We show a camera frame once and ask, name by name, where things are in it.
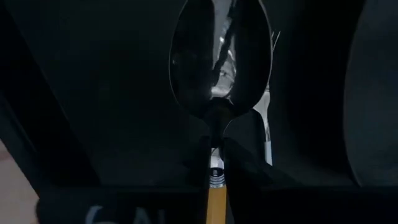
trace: wooden handle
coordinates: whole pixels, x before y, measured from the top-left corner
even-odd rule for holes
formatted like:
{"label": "wooden handle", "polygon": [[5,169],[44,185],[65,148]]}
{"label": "wooden handle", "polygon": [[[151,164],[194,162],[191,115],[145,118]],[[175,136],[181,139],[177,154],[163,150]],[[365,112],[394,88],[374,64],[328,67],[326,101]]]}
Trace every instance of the wooden handle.
{"label": "wooden handle", "polygon": [[226,186],[209,188],[206,224],[225,224]]}

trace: utensil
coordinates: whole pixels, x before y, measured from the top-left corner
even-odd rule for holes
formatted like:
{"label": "utensil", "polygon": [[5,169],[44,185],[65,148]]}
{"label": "utensil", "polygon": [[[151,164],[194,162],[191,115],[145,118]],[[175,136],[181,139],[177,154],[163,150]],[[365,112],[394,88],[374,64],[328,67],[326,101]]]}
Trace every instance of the utensil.
{"label": "utensil", "polygon": [[[169,57],[174,97],[210,127],[211,155],[222,159],[226,127],[247,113],[266,89],[272,39],[264,6],[257,0],[187,1]],[[208,223],[222,223],[226,196],[215,197],[226,195],[222,163],[211,167],[210,173],[208,208],[223,207],[223,213],[208,210]]]}

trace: black panel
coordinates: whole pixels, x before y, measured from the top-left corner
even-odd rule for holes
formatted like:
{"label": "black panel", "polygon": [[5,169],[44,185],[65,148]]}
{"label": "black panel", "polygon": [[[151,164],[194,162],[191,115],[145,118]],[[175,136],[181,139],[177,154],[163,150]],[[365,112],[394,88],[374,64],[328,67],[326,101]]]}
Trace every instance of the black panel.
{"label": "black panel", "polygon": [[267,0],[280,33],[270,80],[274,166],[310,185],[351,185],[343,93],[363,1]]}
{"label": "black panel", "polygon": [[398,184],[398,2],[366,1],[345,89],[348,157],[363,185]]}
{"label": "black panel", "polygon": [[8,102],[9,112],[13,113],[13,125],[18,124],[21,133],[26,134],[25,143],[31,143],[25,149],[32,150],[22,155],[21,151],[10,149],[11,154],[36,158],[35,163],[40,164],[41,171],[45,171],[43,175],[47,174],[55,185],[99,184],[40,68],[34,62],[11,17],[3,5],[0,7],[4,30],[0,59],[1,90]]}

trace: black surface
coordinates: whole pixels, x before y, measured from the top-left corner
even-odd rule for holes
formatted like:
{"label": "black surface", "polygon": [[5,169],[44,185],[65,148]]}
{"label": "black surface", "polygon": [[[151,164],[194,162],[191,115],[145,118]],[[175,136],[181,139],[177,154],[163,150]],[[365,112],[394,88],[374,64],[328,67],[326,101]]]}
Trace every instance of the black surface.
{"label": "black surface", "polygon": [[351,185],[343,140],[346,63],[362,1],[265,1],[281,31],[270,80],[273,165],[308,185]]}
{"label": "black surface", "polygon": [[[55,125],[66,119],[79,144],[73,150],[88,156],[103,185],[202,186],[202,180],[195,178],[196,171],[205,167],[201,164],[207,160],[198,160],[197,155],[206,148],[200,139],[209,134],[208,128],[179,107],[168,74],[169,48],[183,3],[160,1],[153,7],[153,2],[147,1],[6,1],[28,46],[23,54],[31,56],[36,72],[35,77],[19,80],[18,85],[25,88],[12,89],[15,86],[9,85],[17,93],[9,97],[16,99],[14,104],[43,111],[36,121],[39,124],[18,128],[35,131],[42,127],[40,124]],[[31,94],[32,88],[46,94]],[[46,104],[34,108],[37,104],[32,103],[53,96],[65,116],[60,120],[46,111]],[[22,110],[30,115],[32,111]],[[17,128],[19,118],[7,119],[12,119],[11,128]],[[257,119],[247,114],[226,132],[248,150],[258,152],[263,144],[257,137],[262,135],[250,128]],[[243,130],[247,135],[241,136]],[[9,132],[7,126],[2,126],[2,131]],[[37,147],[34,143],[19,147],[13,141],[17,136],[11,133],[1,138],[10,151],[18,151],[19,157],[29,156],[30,147]],[[51,136],[43,131],[35,134],[44,140]],[[21,141],[30,138],[22,137]],[[53,141],[65,144],[63,147],[71,144],[67,139]],[[57,147],[51,153],[62,159]],[[70,168],[74,158],[65,156],[69,159],[64,160],[64,168]],[[30,165],[20,167],[26,167],[22,171],[27,173]]]}
{"label": "black surface", "polygon": [[[28,144],[24,156],[40,164],[42,175],[55,185],[98,185],[86,154],[3,4],[0,15],[5,31],[1,41],[1,103],[4,113],[9,112],[8,119],[24,135],[23,143]],[[13,148],[10,153],[22,156]]]}
{"label": "black surface", "polygon": [[345,86],[345,141],[363,185],[398,184],[398,2],[366,1]]}
{"label": "black surface", "polygon": [[206,203],[206,189],[60,189],[42,193],[36,214],[41,224],[205,223]]}

